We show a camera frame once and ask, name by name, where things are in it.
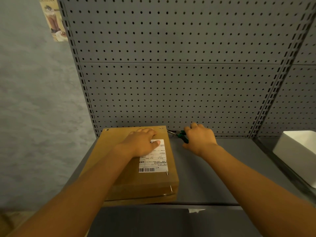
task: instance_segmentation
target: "white box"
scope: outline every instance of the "white box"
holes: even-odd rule
[[[273,152],[316,188],[316,132],[284,131]]]

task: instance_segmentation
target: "poster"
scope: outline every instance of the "poster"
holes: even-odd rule
[[[39,0],[55,41],[68,41],[57,0]]]

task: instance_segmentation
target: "gray wall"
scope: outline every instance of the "gray wall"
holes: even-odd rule
[[[68,42],[55,42],[38,0],[0,5],[0,208],[56,195],[95,135]]]

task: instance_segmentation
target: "forearm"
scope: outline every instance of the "forearm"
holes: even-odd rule
[[[308,202],[244,165],[220,146],[213,146],[203,158],[262,235],[315,235],[316,210]]]
[[[124,148],[115,147],[11,236],[84,236],[130,159]]]

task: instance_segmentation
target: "finger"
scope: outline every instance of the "finger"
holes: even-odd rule
[[[189,149],[189,146],[188,146],[188,144],[186,144],[186,143],[184,143],[182,146],[183,146],[183,148],[186,149],[186,150]]]
[[[157,134],[157,132],[153,129],[150,129],[147,133],[150,135],[150,137],[153,137],[154,135]]]
[[[160,145],[160,140],[151,143],[152,150],[156,149]]]
[[[188,126],[184,127],[184,131],[185,131],[186,133],[188,133],[189,130],[191,130],[190,127],[188,127]]]
[[[150,130],[152,130],[152,129],[151,128],[145,128],[145,129],[142,129],[142,132],[148,132]]]
[[[198,125],[195,122],[191,123],[191,128],[193,129],[195,127],[198,127]]]

